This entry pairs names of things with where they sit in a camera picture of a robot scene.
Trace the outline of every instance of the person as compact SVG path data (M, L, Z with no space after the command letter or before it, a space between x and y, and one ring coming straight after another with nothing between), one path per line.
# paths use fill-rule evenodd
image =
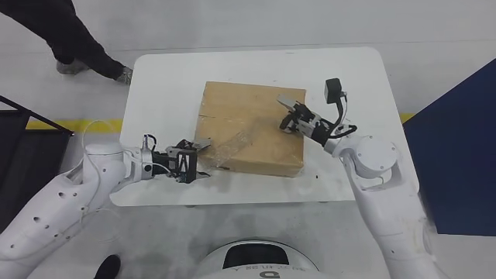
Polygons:
M92 69L129 85L133 71L113 60L76 15L72 0L0 0L0 12L43 38L61 74Z

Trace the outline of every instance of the gray sneaker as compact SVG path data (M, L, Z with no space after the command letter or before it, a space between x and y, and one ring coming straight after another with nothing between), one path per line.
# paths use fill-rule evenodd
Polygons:
M125 85L131 85L131 79L133 78L133 69L129 67L124 67L122 70L122 74L116 78L116 81L125 84Z
M80 60L74 60L70 64L62 64L60 61L57 61L57 71L60 74L79 74L80 72L89 69L90 67Z

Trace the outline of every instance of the blue panel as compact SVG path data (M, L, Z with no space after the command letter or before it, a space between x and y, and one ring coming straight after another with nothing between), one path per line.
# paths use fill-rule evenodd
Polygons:
M404 124L438 233L496 236L496 60Z

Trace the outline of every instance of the black pants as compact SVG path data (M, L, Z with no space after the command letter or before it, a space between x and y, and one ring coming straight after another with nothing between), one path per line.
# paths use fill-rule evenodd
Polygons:
M107 78L121 75L123 65L93 39L71 0L0 0L0 12L45 39L61 63L77 58Z

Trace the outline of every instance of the shoe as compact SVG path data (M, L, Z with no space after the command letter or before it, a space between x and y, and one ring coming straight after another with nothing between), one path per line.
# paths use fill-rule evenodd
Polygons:
M108 256L98 268L95 279L115 279L121 269L121 259L118 255Z
M73 60L70 64L62 64L60 61L57 61L57 71L60 74L79 74L89 69L90 67L80 60Z
M124 69L122 70L122 74L118 78L116 78L116 81L125 85L130 85L132 78L133 78L133 69L129 67L124 67Z

